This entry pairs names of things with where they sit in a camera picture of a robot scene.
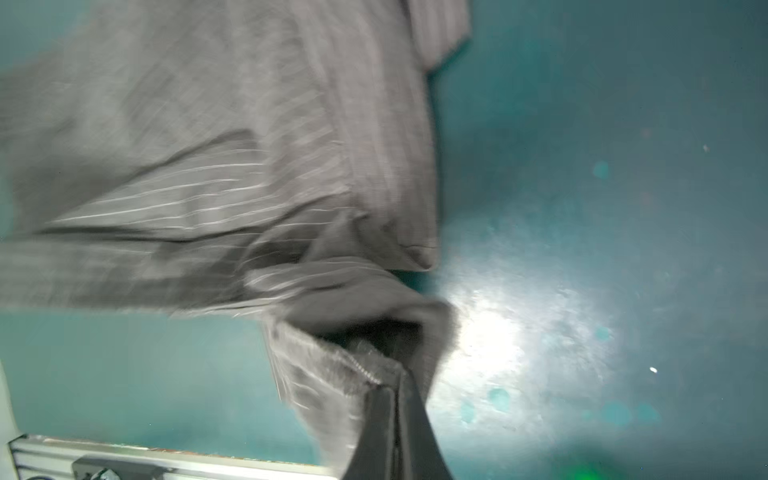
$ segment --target gray garment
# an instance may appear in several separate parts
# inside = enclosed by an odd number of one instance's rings
[[[0,303],[264,319],[343,470],[389,360],[318,336],[420,325],[392,356],[423,395],[445,343],[446,305],[386,270],[435,264],[423,76],[467,33],[465,0],[100,2],[0,84]]]

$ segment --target metal frame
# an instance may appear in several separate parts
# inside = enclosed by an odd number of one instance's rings
[[[16,428],[11,408],[11,396],[8,394],[8,383],[5,382],[5,372],[0,362],[0,480],[16,478],[16,468],[8,442],[19,435],[21,434]]]
[[[0,364],[0,480],[74,480],[72,462],[82,457],[156,465],[164,480],[333,480],[327,468],[295,463],[199,455],[127,445],[60,440],[21,433],[11,409]]]

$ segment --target gray pinstripe fabric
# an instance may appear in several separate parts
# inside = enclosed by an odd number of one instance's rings
[[[424,389],[445,341],[386,270],[435,263],[423,74],[467,32],[465,0],[101,2],[0,84],[0,302],[257,314],[340,470],[393,367],[318,336],[420,325],[394,356]]]

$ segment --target teal table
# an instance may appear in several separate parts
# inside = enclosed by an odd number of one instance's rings
[[[456,478],[768,478],[768,3],[473,14],[430,79],[442,265],[406,277],[457,311]],[[317,461],[252,323],[6,314],[0,358],[26,432]]]

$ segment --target shirt sleeve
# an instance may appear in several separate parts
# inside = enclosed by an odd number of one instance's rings
[[[468,0],[406,0],[416,51],[425,70],[437,68],[470,32]]]

